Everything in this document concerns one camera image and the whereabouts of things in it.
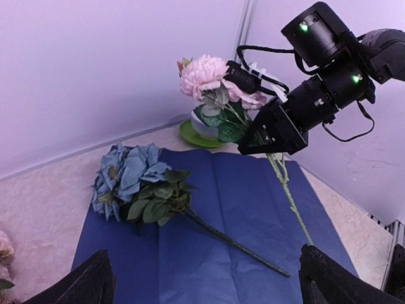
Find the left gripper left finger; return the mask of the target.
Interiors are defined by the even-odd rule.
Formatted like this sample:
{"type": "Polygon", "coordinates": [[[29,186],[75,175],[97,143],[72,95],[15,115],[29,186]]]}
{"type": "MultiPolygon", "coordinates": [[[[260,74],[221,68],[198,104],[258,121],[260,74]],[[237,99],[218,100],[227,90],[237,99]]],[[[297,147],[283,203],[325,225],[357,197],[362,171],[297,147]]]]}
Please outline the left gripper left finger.
{"type": "Polygon", "coordinates": [[[25,304],[109,304],[116,278],[108,252],[99,250],[59,282],[24,301],[25,304]]]}

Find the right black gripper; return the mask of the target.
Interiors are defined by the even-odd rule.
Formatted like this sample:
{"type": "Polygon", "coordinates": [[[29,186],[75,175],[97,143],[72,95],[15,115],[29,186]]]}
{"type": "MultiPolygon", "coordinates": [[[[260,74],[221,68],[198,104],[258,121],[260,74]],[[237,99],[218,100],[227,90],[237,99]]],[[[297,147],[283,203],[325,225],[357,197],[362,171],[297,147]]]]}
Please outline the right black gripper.
{"type": "Polygon", "coordinates": [[[347,105],[375,102],[375,86],[363,75],[315,75],[296,87],[286,102],[265,104],[237,142],[242,155],[294,153],[308,146],[308,132],[330,124],[347,105]]]}

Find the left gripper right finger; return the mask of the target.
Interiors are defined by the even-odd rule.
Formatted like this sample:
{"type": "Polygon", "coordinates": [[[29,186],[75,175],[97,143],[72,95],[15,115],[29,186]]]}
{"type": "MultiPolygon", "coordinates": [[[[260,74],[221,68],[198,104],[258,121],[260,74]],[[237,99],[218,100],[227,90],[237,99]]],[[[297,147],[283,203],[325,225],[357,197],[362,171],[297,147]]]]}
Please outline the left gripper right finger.
{"type": "Polygon", "coordinates": [[[313,245],[301,248],[299,282],[302,302],[403,303],[402,300],[362,281],[313,245]]]}

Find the pink fake peony stem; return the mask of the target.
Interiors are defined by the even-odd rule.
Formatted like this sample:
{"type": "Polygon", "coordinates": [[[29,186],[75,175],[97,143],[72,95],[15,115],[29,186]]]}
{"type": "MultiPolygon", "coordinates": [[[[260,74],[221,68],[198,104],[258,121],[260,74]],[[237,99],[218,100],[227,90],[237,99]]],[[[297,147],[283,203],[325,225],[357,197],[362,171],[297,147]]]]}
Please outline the pink fake peony stem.
{"type": "Polygon", "coordinates": [[[194,112],[207,126],[218,129],[222,143],[237,142],[250,127],[251,112],[258,112],[267,102],[262,92],[248,94],[225,80],[227,61],[204,54],[197,59],[177,61],[181,92],[197,102],[194,112]]]}

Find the small pink rose stem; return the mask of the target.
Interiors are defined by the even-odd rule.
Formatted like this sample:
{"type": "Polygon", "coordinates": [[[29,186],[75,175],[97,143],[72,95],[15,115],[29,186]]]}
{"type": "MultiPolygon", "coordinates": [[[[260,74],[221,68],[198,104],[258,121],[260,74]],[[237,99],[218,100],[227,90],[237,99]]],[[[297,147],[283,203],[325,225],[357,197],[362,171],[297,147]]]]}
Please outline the small pink rose stem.
{"type": "Polygon", "coordinates": [[[11,264],[15,258],[15,249],[10,237],[1,231],[1,303],[16,303],[10,289],[14,286],[11,264]]]}

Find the blue fake hydrangea flower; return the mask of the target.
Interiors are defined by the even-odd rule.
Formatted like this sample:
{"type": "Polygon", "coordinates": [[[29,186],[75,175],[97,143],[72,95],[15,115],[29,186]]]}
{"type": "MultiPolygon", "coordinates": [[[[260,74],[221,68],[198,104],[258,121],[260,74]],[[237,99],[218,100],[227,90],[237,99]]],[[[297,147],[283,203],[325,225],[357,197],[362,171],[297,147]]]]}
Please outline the blue fake hydrangea flower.
{"type": "Polygon", "coordinates": [[[176,215],[186,215],[209,234],[238,249],[284,277],[289,273],[257,253],[234,241],[205,222],[192,209],[195,188],[187,179],[189,170],[175,170],[160,159],[162,149],[147,146],[113,145],[102,156],[93,185],[91,207],[104,216],[113,217],[141,229],[144,224],[166,225],[176,215]]]}

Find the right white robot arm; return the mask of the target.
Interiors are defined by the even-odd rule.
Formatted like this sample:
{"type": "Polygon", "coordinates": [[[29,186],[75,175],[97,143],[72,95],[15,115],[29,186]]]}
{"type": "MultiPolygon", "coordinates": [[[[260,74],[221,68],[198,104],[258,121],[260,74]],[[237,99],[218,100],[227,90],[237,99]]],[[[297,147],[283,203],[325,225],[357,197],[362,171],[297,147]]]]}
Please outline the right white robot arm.
{"type": "Polygon", "coordinates": [[[402,30],[355,36],[327,3],[317,2],[289,22],[282,34],[308,79],[290,90],[255,64],[243,61],[237,67],[247,81],[247,92],[271,97],[238,145],[243,155],[293,155],[307,147],[311,129],[327,128],[347,105],[374,103],[377,84],[404,80],[402,30]]]}

